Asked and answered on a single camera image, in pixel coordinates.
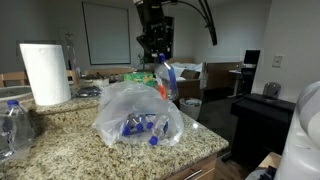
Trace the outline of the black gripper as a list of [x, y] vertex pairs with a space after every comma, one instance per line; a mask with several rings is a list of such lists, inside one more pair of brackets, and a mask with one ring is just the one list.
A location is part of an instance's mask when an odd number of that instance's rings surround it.
[[172, 58], [172, 45], [167, 37], [167, 23], [162, 6], [169, 0], [134, 0], [143, 33], [137, 37], [137, 41], [144, 49], [146, 62], [154, 62], [149, 47], [163, 47], [162, 53], [166, 59]]

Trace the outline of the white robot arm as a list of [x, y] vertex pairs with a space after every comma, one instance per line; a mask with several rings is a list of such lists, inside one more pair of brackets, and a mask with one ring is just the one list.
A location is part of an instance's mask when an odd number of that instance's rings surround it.
[[279, 78], [296, 102], [275, 180], [320, 180], [320, 0], [272, 0], [256, 86]]

